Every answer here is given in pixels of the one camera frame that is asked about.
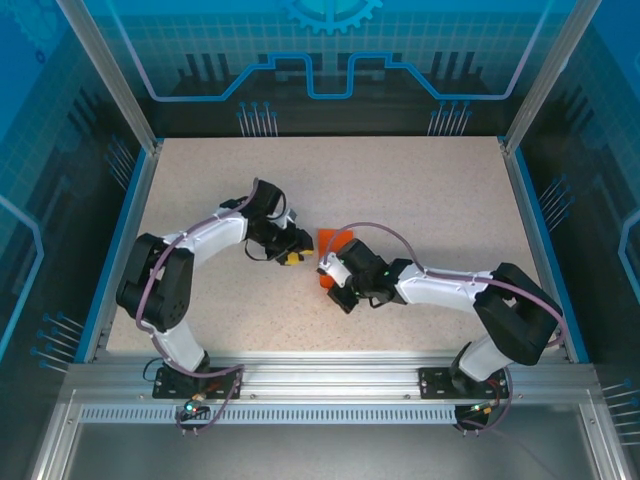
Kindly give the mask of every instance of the blue gear graphic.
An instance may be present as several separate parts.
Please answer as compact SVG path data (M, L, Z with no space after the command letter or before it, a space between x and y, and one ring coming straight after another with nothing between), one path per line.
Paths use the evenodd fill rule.
M349 27L360 28L360 21L373 18L372 11L382 7L382 0L283 0L282 6L289 20L298 20L301 28L333 35L336 30L347 33Z
M37 48L45 48L58 29L53 0L9 0L8 10L20 30Z

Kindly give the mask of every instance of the glass panel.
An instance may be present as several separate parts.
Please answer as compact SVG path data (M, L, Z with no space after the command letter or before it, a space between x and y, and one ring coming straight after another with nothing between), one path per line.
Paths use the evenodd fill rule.
M4 13L0 478L10 479L30 473L140 145L54 2L5 2Z
M574 0L90 0L160 136L506 132Z
M627 377L640 383L639 22L637 2L602 3L522 144L605 386ZM632 425L622 428L637 430L637 418L626 419Z

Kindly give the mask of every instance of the blue edge trim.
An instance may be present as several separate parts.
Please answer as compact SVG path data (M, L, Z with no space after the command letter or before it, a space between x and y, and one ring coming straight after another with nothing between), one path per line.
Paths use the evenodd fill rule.
M536 196L536 192L533 189L533 182L531 181L531 176L529 175L529 169L527 168L527 164L524 161L524 156L522 155L520 147L516 149L516 161L518 163L520 173L522 174L522 180L524 183L526 194L529 197L529 201L531 202L531 208L533 210L533 216L535 217L536 226L540 231L542 248L544 249L544 253L547 256L549 266L551 267L551 275L553 275L553 280L556 283L556 289L558 290L558 296L560 297L560 304L562 305L562 309L564 310L564 318L566 319L567 325L569 326L571 341L573 342L573 348L576 352L576 360L579 363L589 363L589 355L587 354L587 349L585 348L584 341L582 340L580 327L578 326L578 321L576 320L576 315L573 311L571 300L569 299L569 292L567 291L567 286L564 283L564 278L562 278L560 265L558 264L558 258L556 257L556 252L553 249L553 245L551 244L551 237L549 236L549 231L547 230L547 226L544 223L544 217L542 216L542 210L540 209L540 204L538 203L538 197Z
M122 241L124 225L127 221L127 216L129 215L129 210L131 209L136 189L138 188L138 182L140 181L140 174L142 173L142 167L144 165L146 156L147 152L143 148L140 149L138 160L136 161L136 166L133 170L133 175L131 175L131 181L129 182L129 188L127 189L127 194L124 197L122 209L120 210L120 215L118 216L118 222L116 223L116 228L113 232L113 237L111 238L111 245L109 245L107 258L104 261L104 267L102 267L102 273L100 274L100 279L98 280L96 293L93 295L93 301L91 302L89 315L87 315L87 322L85 323L84 330L82 331L82 337L80 337L80 344L78 345L78 349L76 350L76 356L74 358L75 363L83 363L83 359L85 358L85 355L89 350L93 330L96 328L96 323L98 322L98 312L100 311L100 305L105 300L104 295L107 289L109 274L111 273L111 269L113 268L113 263L116 258L116 252L118 251L118 247L120 246L120 242Z
M133 203L133 196L140 180L140 173L142 172L142 166L144 164L145 157L146 152L144 150L141 150L140 154L138 155L138 161L136 162L136 168L133 171L129 189L127 190L127 194L122 205L122 210L120 211L120 216L118 217L118 223L116 224L113 238L111 239L111 245L109 246L109 251L107 253L104 267L102 268L102 273L100 274L100 280L98 281L96 293L93 296L89 315L87 316L87 322L85 324L84 331L82 332L80 345L78 346L78 350L75 356L76 363L82 362L82 359L85 357L87 350L89 349L91 336L98 321L98 311L100 310L100 305L104 300L107 280L113 267L116 252L118 251L118 247L120 246L120 241L122 240L124 225L127 220L131 204ZM522 155L522 151L520 150L520 148L516 150L516 161L518 164L518 168L520 169L520 172L522 174L526 194L529 197L529 201L531 202L536 226L540 231L542 247L551 267L551 274L553 275L553 279L558 290L560 303L562 304L562 308L564 309L564 316L567 320L567 325L569 326L569 333L571 334L571 340L573 341L577 361L580 363L588 363L589 356L587 355L587 350L582 340L582 334L580 333L580 328L578 327L578 322L571 305L571 300L569 299L569 292L567 291L564 279L562 278L560 265L558 264L558 259L556 257L555 251L553 250L553 245L551 244L551 237L549 236L549 231L547 230L547 227L544 223L542 211L540 210L540 204L538 203L535 190L533 189L533 183L531 182L531 177L529 175L529 170L527 169L527 165L524 161L524 156Z

